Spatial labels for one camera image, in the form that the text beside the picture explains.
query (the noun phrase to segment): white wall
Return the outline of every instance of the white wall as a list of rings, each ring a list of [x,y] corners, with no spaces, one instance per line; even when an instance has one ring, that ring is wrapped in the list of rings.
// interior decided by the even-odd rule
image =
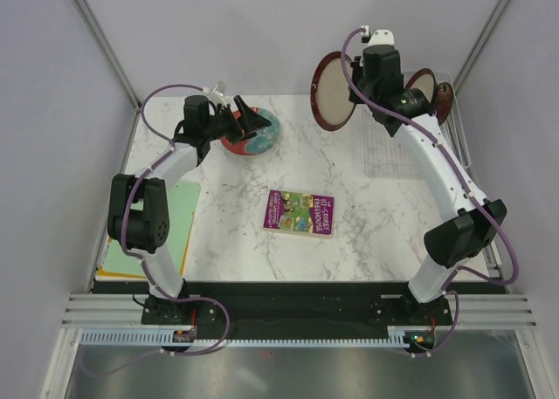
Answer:
[[[0,386],[38,396],[134,111],[70,0],[0,0]]]
[[[460,92],[476,176],[508,207],[533,301],[559,374],[559,0],[514,0]]]
[[[144,97],[220,79],[236,93],[308,93],[320,59],[362,24],[395,32],[405,69],[456,75],[497,0],[88,1]]]

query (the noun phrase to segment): metal frame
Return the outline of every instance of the metal frame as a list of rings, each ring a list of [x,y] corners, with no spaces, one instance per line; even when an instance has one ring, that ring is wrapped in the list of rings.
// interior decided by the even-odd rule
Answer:
[[[465,63],[462,65],[454,82],[458,93],[481,52],[487,45],[489,38],[495,31],[500,19],[512,0],[498,0],[482,28],[472,50],[469,52]],[[108,65],[119,80],[121,87],[132,105],[136,108],[135,125],[132,129],[126,153],[124,155],[121,169],[124,169],[128,160],[129,151],[134,139],[138,122],[138,110],[140,100],[124,72],[120,61],[107,40],[99,22],[97,21],[87,0],[73,0],[80,16],[90,31],[97,46],[99,46]],[[96,270],[96,262],[99,251],[103,249],[105,242],[104,227],[97,235],[98,251],[96,252],[95,264],[91,278],[88,281],[88,289],[93,281]],[[498,252],[494,245],[485,251],[487,262],[490,266],[491,276],[500,274],[500,261]],[[453,301],[450,307],[454,310]],[[103,329],[106,333],[118,333],[129,331],[131,334],[145,334],[151,331],[169,330],[170,327],[146,327],[140,323],[142,310],[131,301],[129,295],[101,295],[101,294],[74,294],[71,296],[68,307],[61,325],[59,337],[54,348],[50,366],[45,378],[41,398],[62,398],[68,388],[72,367],[76,360],[77,349],[82,340],[84,330],[90,331]],[[391,330],[401,329],[416,330],[422,327],[393,327]],[[515,330],[521,346],[522,358],[526,365],[530,381],[535,395],[538,399],[559,399],[554,377],[550,373],[551,367],[545,355],[545,349],[539,341],[539,332],[535,324],[534,315],[529,307],[526,296],[510,294],[478,294],[460,296],[460,316],[457,330]],[[249,346],[244,342],[233,342],[231,346]]]
[[[507,10],[507,7],[508,5],[510,5],[511,2],[512,0],[497,0],[497,3],[489,14],[489,18],[483,25],[483,28],[481,29],[481,32],[477,37],[472,50],[470,50],[470,52],[468,53],[466,61],[456,75],[456,80],[454,80],[454,89],[456,93],[460,92],[460,88],[462,87],[462,85],[464,85],[464,82],[469,76],[473,65],[475,65],[476,61],[478,61],[481,52],[483,52],[483,49],[486,47],[489,38],[491,38],[491,36],[493,35],[495,28],[499,24],[499,21],[503,17],[503,14]]]
[[[86,25],[87,29],[91,33],[92,38],[95,40],[97,46],[103,57],[107,61],[107,64],[113,71],[114,75],[118,79],[119,83],[121,84],[122,90],[127,95],[130,103],[136,108],[139,109],[140,107],[140,99],[138,98],[137,93],[135,92],[130,80],[128,79],[127,74],[124,72],[122,68],[121,62],[116,57],[114,53],[113,47],[108,42],[107,37],[105,36],[105,32],[100,27],[97,18],[93,14],[93,11],[87,2],[87,0],[72,0],[76,10],[78,11],[79,15],[81,16],[84,24]]]
[[[146,295],[135,296],[143,301]],[[449,298],[452,313],[454,300]],[[72,294],[62,328],[154,329],[141,323],[142,308],[126,294]],[[425,327],[394,327],[423,330]],[[457,330],[536,330],[528,298],[521,294],[463,294]]]
[[[454,310],[453,301],[450,308]],[[126,294],[73,294],[63,318],[59,337],[45,378],[41,398],[62,398],[68,389],[77,349],[84,345],[155,345],[168,340],[168,333],[177,327],[144,326],[142,309]],[[378,340],[265,342],[236,340],[228,347],[398,347],[402,332],[425,327],[391,327],[393,337]],[[458,331],[514,330],[526,365],[535,397],[558,399],[553,375],[546,365],[542,345],[528,298],[517,294],[465,294],[460,296]]]

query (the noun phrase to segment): metal floor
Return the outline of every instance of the metal floor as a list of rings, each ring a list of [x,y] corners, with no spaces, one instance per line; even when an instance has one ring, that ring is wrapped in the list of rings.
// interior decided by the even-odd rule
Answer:
[[[76,362],[102,372],[148,350],[82,346]],[[158,354],[104,379],[75,368],[66,392],[66,399],[263,397],[531,399],[534,394],[514,333],[503,332],[456,333],[431,359],[377,348],[229,347],[191,358]]]

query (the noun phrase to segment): green paper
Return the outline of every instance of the green paper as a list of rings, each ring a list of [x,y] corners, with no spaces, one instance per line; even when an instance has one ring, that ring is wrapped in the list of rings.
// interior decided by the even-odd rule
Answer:
[[[169,206],[169,237],[167,246],[173,259],[173,263],[178,271],[181,270],[183,258],[189,241],[190,230],[194,220],[194,211],[200,196],[200,185],[195,182],[179,182],[175,187],[167,192],[167,203]],[[110,274],[113,277],[142,277],[141,266],[138,260],[128,257],[122,252],[121,245],[110,241],[107,255],[103,262],[101,275]]]

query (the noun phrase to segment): plate rim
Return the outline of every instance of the plate rim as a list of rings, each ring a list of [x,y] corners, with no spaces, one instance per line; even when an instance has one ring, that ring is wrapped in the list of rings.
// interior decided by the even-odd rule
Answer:
[[[316,66],[316,69],[314,70],[314,74],[313,74],[313,80],[311,82],[310,95],[311,95],[311,109],[313,111],[313,117],[316,123],[319,125],[319,127],[325,131],[336,131],[342,128],[343,126],[345,126],[348,123],[351,116],[353,115],[353,112],[355,111],[355,106],[357,105],[354,103],[353,108],[351,108],[351,112],[348,115],[348,118],[335,126],[333,126],[332,124],[324,120],[324,117],[322,117],[321,111],[318,108],[318,102],[316,100],[316,91],[318,89],[318,82],[320,81],[321,75],[324,72],[324,69],[326,69],[326,66],[329,65],[333,60],[336,60],[337,58],[342,59],[342,52],[330,52],[326,56],[324,56],[321,62]],[[346,61],[351,62],[351,57],[348,56],[348,54],[346,54]]]

